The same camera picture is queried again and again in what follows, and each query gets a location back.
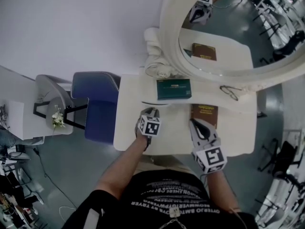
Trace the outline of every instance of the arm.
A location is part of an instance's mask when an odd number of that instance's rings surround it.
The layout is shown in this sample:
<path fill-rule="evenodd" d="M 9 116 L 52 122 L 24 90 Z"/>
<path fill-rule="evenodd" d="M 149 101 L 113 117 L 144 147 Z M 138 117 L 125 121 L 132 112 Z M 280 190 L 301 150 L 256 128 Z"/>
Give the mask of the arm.
<path fill-rule="evenodd" d="M 147 139 L 140 132 L 129 148 L 105 171 L 95 190 L 104 190 L 120 199 L 129 184 L 142 153 L 147 145 Z"/>
<path fill-rule="evenodd" d="M 241 212 L 237 199 L 222 171 L 207 175 L 210 198 L 218 207 L 229 213 Z"/>

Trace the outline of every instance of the mirror frame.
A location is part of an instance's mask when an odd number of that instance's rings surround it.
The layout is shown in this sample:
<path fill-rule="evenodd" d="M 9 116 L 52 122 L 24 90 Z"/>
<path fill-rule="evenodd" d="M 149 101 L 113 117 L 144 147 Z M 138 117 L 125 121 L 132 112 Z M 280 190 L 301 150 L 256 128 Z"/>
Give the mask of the mirror frame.
<path fill-rule="evenodd" d="M 225 71 L 202 66 L 202 70 L 191 65 L 181 52 L 179 34 L 183 21 L 197 0 L 163 0 L 159 42 L 171 64 L 180 73 L 198 81 L 213 81 L 218 84 L 256 92 L 282 83 L 305 73 L 305 43 L 290 56 L 264 67 L 250 70 Z"/>

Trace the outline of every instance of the green box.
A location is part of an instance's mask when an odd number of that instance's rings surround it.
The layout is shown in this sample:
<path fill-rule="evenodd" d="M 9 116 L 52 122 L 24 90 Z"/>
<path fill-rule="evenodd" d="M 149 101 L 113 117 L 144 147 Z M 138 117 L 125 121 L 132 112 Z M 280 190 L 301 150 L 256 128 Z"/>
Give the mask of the green box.
<path fill-rule="evenodd" d="M 157 80 L 158 100 L 188 99 L 192 96 L 190 79 Z"/>

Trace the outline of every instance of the gray floor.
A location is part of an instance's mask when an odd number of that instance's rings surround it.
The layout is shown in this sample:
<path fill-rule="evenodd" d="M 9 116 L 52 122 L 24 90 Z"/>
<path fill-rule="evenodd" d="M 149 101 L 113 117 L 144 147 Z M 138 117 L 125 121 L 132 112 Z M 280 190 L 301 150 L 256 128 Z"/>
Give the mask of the gray floor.
<path fill-rule="evenodd" d="M 226 6 L 239 0 L 219 0 L 216 5 Z M 227 9 L 214 8 L 213 15 L 204 27 L 194 26 L 196 30 L 233 38 L 248 45 L 251 49 L 254 66 L 260 66 L 259 58 L 269 58 L 272 46 L 266 37 L 259 37 L 259 23 L 252 23 L 256 15 L 251 3 L 244 0 L 238 6 Z M 244 211 L 255 214 L 259 205 L 255 198 L 265 195 L 272 182 L 272 177 L 257 171 L 262 158 L 262 144 L 268 144 L 272 138 L 282 138 L 283 97 L 282 87 L 277 85 L 264 91 L 266 94 L 266 118 L 258 119 L 254 152 L 229 158 L 224 172 Z M 77 114 L 77 120 L 84 120 L 85 112 Z M 75 129 L 71 135 L 47 137 L 45 144 L 39 146 L 46 172 L 53 181 L 67 194 L 76 206 L 89 195 L 98 178 L 109 164 L 119 155 L 112 146 L 91 142 L 84 138 L 82 130 Z M 48 222 L 49 228 L 59 229 L 63 221 L 59 207 L 72 207 L 69 200 L 44 176 L 39 157 L 28 149 L 32 160 L 23 167 L 34 180 L 31 188 L 37 190 L 45 204 L 35 203 L 39 214 Z M 190 155 L 178 156 L 186 165 L 200 173 Z M 62 216 L 67 219 L 71 209 L 62 208 Z"/>

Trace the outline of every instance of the black t-shirt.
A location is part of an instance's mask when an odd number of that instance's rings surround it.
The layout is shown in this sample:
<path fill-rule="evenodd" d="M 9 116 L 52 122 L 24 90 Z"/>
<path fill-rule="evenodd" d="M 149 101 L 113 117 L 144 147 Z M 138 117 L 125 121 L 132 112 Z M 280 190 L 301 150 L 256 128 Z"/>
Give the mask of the black t-shirt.
<path fill-rule="evenodd" d="M 158 229 L 169 222 L 170 208 L 178 207 L 179 222 L 187 229 L 256 229 L 254 217 L 227 213 L 212 203 L 194 175 L 172 170 L 145 171 L 132 177 L 122 198 L 94 191 L 70 216 L 63 229 L 83 229 L 89 210 L 100 214 L 97 228 Z M 181 228 L 175 221 L 167 229 Z"/>

